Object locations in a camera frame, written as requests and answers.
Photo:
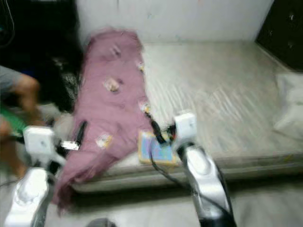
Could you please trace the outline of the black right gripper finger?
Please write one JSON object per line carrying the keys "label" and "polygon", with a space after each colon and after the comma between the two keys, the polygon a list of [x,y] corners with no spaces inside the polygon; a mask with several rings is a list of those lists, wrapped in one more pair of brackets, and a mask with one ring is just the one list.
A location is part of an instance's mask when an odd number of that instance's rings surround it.
{"label": "black right gripper finger", "polygon": [[154,119],[150,119],[150,124],[153,128],[153,133],[154,133],[154,136],[156,137],[156,140],[159,143],[162,143],[163,135],[162,135],[162,130],[161,130],[160,126],[157,124],[157,122]]}

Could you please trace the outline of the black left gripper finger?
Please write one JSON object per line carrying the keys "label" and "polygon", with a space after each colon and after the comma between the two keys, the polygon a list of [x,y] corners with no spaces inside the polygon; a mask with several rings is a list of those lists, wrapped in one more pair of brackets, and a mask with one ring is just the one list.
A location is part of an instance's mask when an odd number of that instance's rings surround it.
{"label": "black left gripper finger", "polygon": [[82,144],[86,127],[87,127],[86,120],[81,121],[80,124],[78,125],[76,133],[74,135],[74,142],[76,142],[77,145]]}

